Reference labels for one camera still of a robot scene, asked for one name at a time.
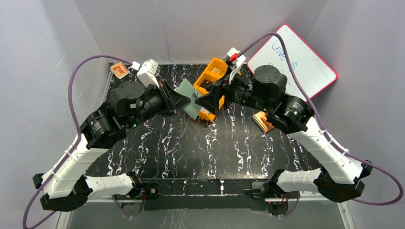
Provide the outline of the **green card holder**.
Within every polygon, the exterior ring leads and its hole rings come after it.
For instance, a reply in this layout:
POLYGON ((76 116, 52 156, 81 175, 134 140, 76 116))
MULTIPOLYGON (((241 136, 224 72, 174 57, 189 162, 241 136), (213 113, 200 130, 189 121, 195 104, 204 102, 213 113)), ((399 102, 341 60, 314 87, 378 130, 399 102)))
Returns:
POLYGON ((183 79, 183 81, 176 89, 176 92, 190 99, 190 103, 183 107, 182 110, 191 119, 197 119, 199 112, 202 109, 202 106, 195 103, 195 100, 201 97, 201 94, 198 92, 198 90, 187 79, 183 79))

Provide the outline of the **yellow three-compartment bin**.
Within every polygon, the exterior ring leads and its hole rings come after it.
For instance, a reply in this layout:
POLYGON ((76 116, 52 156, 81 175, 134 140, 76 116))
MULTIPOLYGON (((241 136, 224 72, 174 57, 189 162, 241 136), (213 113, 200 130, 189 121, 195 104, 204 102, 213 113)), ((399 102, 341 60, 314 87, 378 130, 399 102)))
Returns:
MULTIPOLYGON (((204 71, 200 74, 199 78, 195 81, 195 83, 193 84, 193 86, 198 90, 198 92, 201 95, 205 95, 207 93, 210 92, 210 89, 204 89, 202 87, 200 87, 200 85, 202 84, 203 81, 210 81, 212 82, 212 84, 219 80, 221 77, 223 77, 227 71, 227 64, 218 58, 213 58, 211 60, 211 62, 207 65, 207 67, 204 69, 204 71), (223 72, 222 75, 217 75, 214 73, 211 73, 212 68, 214 67, 218 67, 220 68, 223 72)), ((212 123, 215 118, 216 115, 210 113, 208 110, 206 110, 205 108, 202 108, 201 111, 199 112, 198 117, 202 120, 205 120, 207 122, 212 123)))

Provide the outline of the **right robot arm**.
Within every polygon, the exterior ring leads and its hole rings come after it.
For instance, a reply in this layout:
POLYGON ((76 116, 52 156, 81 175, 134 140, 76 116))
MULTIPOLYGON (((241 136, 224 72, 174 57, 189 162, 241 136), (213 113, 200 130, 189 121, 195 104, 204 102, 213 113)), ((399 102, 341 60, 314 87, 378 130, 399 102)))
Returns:
POLYGON ((318 127, 309 104, 286 93, 287 82, 287 77, 276 67, 264 65, 255 70, 251 84, 225 75, 195 102, 213 114, 219 112, 220 99, 224 104, 261 110, 272 126, 299 142, 321 164, 321 168, 308 171, 279 169, 267 184, 252 188, 249 194, 280 198, 294 191, 312 192, 338 203, 360 197, 365 188, 362 178, 370 175, 370 167, 336 149, 333 139, 326 138, 318 127))

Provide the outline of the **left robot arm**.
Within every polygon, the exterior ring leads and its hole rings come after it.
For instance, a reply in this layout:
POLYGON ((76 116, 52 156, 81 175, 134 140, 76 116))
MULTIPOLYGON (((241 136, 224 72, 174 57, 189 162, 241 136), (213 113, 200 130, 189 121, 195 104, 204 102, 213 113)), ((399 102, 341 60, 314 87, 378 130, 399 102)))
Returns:
POLYGON ((165 80, 148 86, 137 81, 121 83, 80 125, 75 142, 57 165, 47 173, 34 176, 36 186, 44 185, 42 208, 68 212, 95 198, 144 196, 146 186, 134 172, 108 177, 90 177, 85 172, 116 142, 126 138, 128 129, 156 115, 174 115, 190 102, 190 95, 180 94, 165 80))

